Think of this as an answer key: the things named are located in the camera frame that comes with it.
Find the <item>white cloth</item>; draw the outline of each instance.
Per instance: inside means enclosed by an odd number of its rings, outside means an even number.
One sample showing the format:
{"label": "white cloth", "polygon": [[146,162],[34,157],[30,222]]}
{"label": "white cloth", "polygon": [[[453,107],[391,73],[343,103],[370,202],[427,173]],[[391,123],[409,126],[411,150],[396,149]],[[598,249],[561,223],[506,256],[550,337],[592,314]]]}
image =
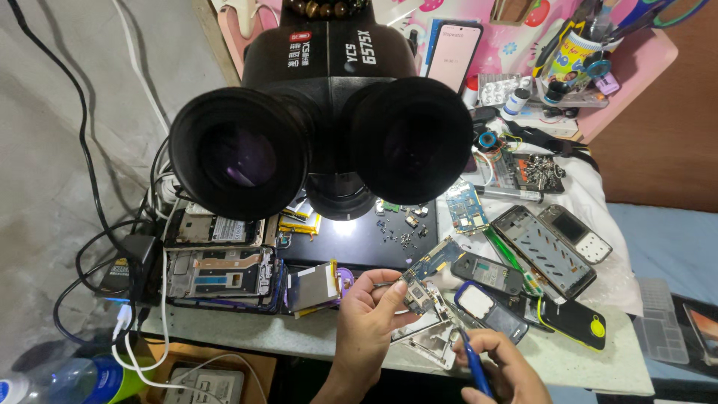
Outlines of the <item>white cloth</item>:
{"label": "white cloth", "polygon": [[[550,153],[548,150],[532,144],[522,144],[518,151],[522,153]],[[493,199],[480,196],[486,219],[492,221],[511,206],[517,204],[526,206],[534,214],[541,213],[553,203],[568,209],[613,247],[613,252],[604,262],[594,265],[597,278],[577,300],[613,305],[621,308],[626,313],[642,316],[643,302],[640,298],[638,281],[636,281],[631,271],[628,247],[623,234],[606,207],[606,198],[603,193],[600,174],[596,173],[591,165],[577,158],[557,157],[554,160],[566,170],[567,176],[562,180],[566,188],[564,193],[545,195],[544,202],[541,204],[518,199]],[[476,173],[464,174],[462,178],[475,185],[484,183],[481,176]],[[444,196],[437,198],[437,216],[439,221],[439,240],[452,236],[457,243],[471,246],[471,249],[465,248],[466,251],[500,262],[498,255],[482,233],[479,232],[471,237],[456,233]],[[462,283],[459,278],[452,276],[448,269],[440,271],[429,280],[432,280],[439,289],[458,288]]]}

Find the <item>red logo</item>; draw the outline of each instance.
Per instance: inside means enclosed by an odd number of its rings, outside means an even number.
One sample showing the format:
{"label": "red logo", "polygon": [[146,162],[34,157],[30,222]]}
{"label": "red logo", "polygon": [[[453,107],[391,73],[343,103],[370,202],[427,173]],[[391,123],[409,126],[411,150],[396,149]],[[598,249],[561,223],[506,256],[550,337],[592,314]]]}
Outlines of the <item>red logo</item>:
{"label": "red logo", "polygon": [[295,32],[295,33],[289,35],[290,42],[305,42],[310,39],[312,39],[311,31]]}

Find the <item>hand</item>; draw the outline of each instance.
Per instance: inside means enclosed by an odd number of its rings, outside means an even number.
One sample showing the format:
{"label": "hand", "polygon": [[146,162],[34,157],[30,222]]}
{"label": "hand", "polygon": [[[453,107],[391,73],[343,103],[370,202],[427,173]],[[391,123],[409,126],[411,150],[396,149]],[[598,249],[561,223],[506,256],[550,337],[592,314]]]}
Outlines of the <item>hand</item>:
{"label": "hand", "polygon": [[[506,338],[493,330],[467,330],[469,344],[477,353],[488,352],[495,362],[482,362],[486,376],[502,403],[551,404],[551,396],[533,367]],[[467,366],[464,344],[454,344],[456,363]],[[471,387],[464,387],[461,396],[469,404],[496,404],[494,400]]]}
{"label": "hand", "polygon": [[369,270],[354,282],[342,299],[337,320],[337,348],[329,377],[312,401],[359,403],[379,381],[381,363],[389,350],[391,332],[419,319],[406,310],[406,283],[374,289],[375,283],[393,282],[394,270]]}

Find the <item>pink phone screen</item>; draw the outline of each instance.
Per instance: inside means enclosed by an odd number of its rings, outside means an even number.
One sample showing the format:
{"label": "pink phone screen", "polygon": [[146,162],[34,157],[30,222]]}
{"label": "pink phone screen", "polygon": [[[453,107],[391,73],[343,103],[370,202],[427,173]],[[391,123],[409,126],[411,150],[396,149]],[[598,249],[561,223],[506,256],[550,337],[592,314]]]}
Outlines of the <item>pink phone screen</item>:
{"label": "pink phone screen", "polygon": [[458,93],[479,36],[480,28],[444,24],[434,46],[427,77],[441,81]]}

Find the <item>work desk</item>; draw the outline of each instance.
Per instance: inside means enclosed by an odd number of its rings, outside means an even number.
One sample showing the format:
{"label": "work desk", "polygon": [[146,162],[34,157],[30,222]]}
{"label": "work desk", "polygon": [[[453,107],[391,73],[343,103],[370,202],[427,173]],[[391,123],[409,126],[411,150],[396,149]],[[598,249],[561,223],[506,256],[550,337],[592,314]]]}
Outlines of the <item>work desk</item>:
{"label": "work desk", "polygon": [[[520,148],[522,151],[525,149],[526,145]],[[625,271],[630,273],[625,240],[607,212],[600,176],[584,162],[575,159],[557,160],[568,172],[568,178],[564,179],[566,193],[561,196],[547,196],[546,201],[540,206],[521,201],[522,204],[526,204],[536,214],[551,203],[559,203],[572,210],[614,247],[612,254],[617,260],[619,259],[617,262],[623,265]],[[481,184],[476,174],[463,175],[463,178]],[[482,204],[488,220],[491,221],[514,203],[511,200],[482,198]],[[459,244],[465,246],[467,251],[498,258],[482,234],[472,237],[456,234],[443,197],[437,199],[435,206],[439,240],[450,235]],[[374,216],[374,213],[370,212],[367,215]],[[377,220],[376,217],[371,219],[373,222]],[[559,333],[549,334],[534,328],[529,329],[517,347],[546,384],[583,387],[596,392],[652,395],[653,385],[643,354],[633,325],[625,313],[625,311],[643,313],[638,285],[633,288],[634,279],[630,277],[626,278],[625,282],[619,283],[623,285],[622,289],[616,287],[602,289],[600,287],[610,285],[607,280],[612,278],[604,277],[602,268],[596,267],[596,269],[599,279],[582,294],[582,298],[585,295],[586,299],[591,301],[599,299],[593,296],[602,299],[598,300],[601,303],[584,302],[584,304],[600,312],[606,319],[607,340],[603,351],[594,352]],[[461,283],[458,278],[451,276],[449,270],[441,271],[431,280],[440,290],[454,289]],[[167,310],[171,313],[168,323],[171,337],[327,361],[332,360],[334,355],[338,314],[336,310],[320,310],[298,320],[292,316],[263,316],[173,306],[168,306]],[[143,330],[162,334],[159,309],[152,309]],[[444,371],[402,344],[390,347],[382,366],[436,375],[461,375],[461,371],[457,369]]]}
{"label": "work desk", "polygon": [[[336,310],[321,310],[295,320],[291,316],[206,311],[168,306],[169,335],[240,349],[331,361],[337,335]],[[596,353],[558,333],[529,329],[518,349],[549,385],[583,387],[597,392],[651,395],[653,386],[628,316],[603,306],[606,348]],[[159,310],[153,309],[143,331],[162,334]],[[409,372],[456,375],[396,344],[382,367]]]}

